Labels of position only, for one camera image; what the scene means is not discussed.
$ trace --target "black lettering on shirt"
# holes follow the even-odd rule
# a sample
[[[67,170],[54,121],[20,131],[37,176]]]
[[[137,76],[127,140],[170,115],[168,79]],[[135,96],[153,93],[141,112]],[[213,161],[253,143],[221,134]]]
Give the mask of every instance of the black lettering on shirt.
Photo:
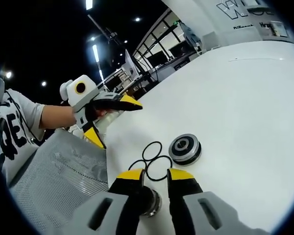
[[[12,135],[12,138],[13,138],[14,142],[16,143],[16,145],[18,147],[22,147],[23,145],[25,145],[27,143],[27,140],[23,136],[18,138],[17,133],[20,132],[21,129],[20,129],[19,126],[13,125],[13,123],[12,123],[12,121],[16,119],[15,114],[8,114],[6,116],[6,118],[8,119],[10,132],[11,132],[11,135]]]
[[[8,101],[9,101],[10,103],[14,103],[14,105],[15,105],[18,109],[20,109],[19,104],[18,104],[17,102],[14,102],[14,100],[13,100],[11,97],[8,98]]]
[[[23,125],[24,121],[23,121],[23,118],[21,118],[21,114],[19,113],[19,111],[16,111],[16,117],[18,118],[18,120],[20,120],[20,125],[21,125],[23,132],[24,132],[25,138],[29,142],[30,139],[28,139],[28,137],[27,137],[27,134],[26,134],[26,131],[25,131],[24,125]]]
[[[0,103],[0,106],[10,107],[11,105],[8,102],[2,102]]]
[[[5,136],[6,136],[5,141],[3,140],[3,133],[5,133]],[[3,151],[3,154],[10,160],[14,160],[14,155],[18,154],[18,151],[12,142],[8,123],[2,117],[0,117],[0,147],[1,147],[1,150]]]

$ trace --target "monitor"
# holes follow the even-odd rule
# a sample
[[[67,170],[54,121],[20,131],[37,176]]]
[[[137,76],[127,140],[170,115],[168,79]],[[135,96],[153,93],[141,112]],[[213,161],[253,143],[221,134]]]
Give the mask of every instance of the monitor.
[[[147,58],[150,62],[151,66],[156,67],[158,65],[164,65],[168,62],[168,59],[166,55],[163,53],[163,51],[157,52],[156,54],[153,54],[152,56]]]
[[[105,83],[109,91],[113,91],[115,87],[117,87],[119,84],[121,84],[122,81],[119,76],[114,76],[111,78],[108,82]]]
[[[189,52],[194,51],[194,48],[190,46],[187,41],[183,41],[169,50],[175,58],[181,57]]]

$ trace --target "white t-shirt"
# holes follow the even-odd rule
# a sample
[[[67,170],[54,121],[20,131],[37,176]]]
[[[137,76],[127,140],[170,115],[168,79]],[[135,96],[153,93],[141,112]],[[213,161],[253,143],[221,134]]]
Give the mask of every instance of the white t-shirt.
[[[37,150],[38,145],[32,139],[36,137],[41,140],[44,135],[44,130],[39,129],[44,106],[30,101],[12,89],[7,92],[4,93],[0,103],[0,167],[9,184]],[[21,116],[26,120],[35,137],[30,133]]]

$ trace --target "rubber ring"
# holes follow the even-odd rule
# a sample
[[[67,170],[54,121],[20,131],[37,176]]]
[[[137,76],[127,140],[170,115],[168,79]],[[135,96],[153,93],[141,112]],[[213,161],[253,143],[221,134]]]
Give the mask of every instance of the rubber ring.
[[[149,173],[148,173],[148,168],[149,168],[149,166],[150,166],[153,162],[155,162],[157,159],[159,159],[159,158],[167,158],[167,159],[170,161],[170,168],[173,167],[172,159],[171,159],[169,156],[162,155],[162,156],[157,156],[156,158],[153,158],[153,160],[151,160],[150,163],[148,163],[148,165],[147,165],[147,168],[146,168],[146,176],[147,176],[151,181],[154,181],[154,182],[162,181],[162,180],[166,179],[166,177],[167,177],[167,175],[166,175],[166,176],[164,176],[164,177],[162,177],[162,178],[160,178],[160,179],[153,179],[153,178],[151,178],[151,177],[149,176]]]
[[[159,153],[158,153],[155,157],[153,157],[152,159],[146,159],[146,158],[144,157],[145,151],[146,151],[146,149],[148,149],[149,146],[151,146],[151,145],[154,144],[154,143],[158,143],[158,144],[160,144],[160,150],[159,150]],[[151,142],[149,145],[147,145],[147,146],[144,148],[143,153],[142,153],[142,158],[143,158],[143,160],[145,160],[146,162],[152,161],[152,160],[156,159],[156,158],[160,155],[161,151],[162,151],[162,144],[161,144],[161,142],[159,142],[159,141]]]
[[[140,163],[140,162],[145,163],[145,169],[147,170],[147,163],[146,163],[145,160],[142,160],[142,159],[139,159],[139,160],[133,162],[132,165],[129,166],[128,170],[131,170],[131,168],[132,168],[136,163]]]

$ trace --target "mesh backrest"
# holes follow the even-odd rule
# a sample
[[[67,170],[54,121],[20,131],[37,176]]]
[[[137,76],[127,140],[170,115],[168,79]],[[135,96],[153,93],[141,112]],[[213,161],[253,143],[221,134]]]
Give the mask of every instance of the mesh backrest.
[[[11,193],[42,233],[67,224],[74,210],[108,190],[105,151],[57,130],[12,182]]]

